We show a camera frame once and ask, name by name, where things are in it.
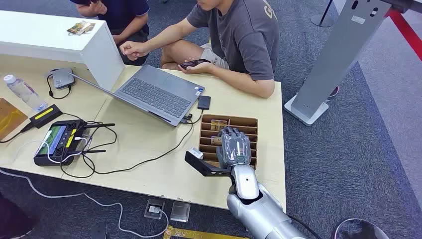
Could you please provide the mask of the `person's right hand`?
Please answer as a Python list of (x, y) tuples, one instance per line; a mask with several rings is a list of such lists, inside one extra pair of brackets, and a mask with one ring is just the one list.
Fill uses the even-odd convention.
[(96, 15), (105, 15), (107, 13), (107, 7), (103, 4), (101, 0), (90, 1), (88, 6), (89, 8), (89, 15), (96, 16)]
[(135, 61), (151, 52), (146, 42), (126, 41), (119, 48), (122, 54), (127, 56), (131, 61)]

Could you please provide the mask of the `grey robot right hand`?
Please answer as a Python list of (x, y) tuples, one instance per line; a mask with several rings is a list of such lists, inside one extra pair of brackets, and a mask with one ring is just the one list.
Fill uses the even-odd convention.
[(228, 169), (237, 164), (251, 163), (251, 144), (245, 133), (238, 128), (225, 126), (217, 136), (221, 142), (221, 146), (216, 149), (220, 168)]

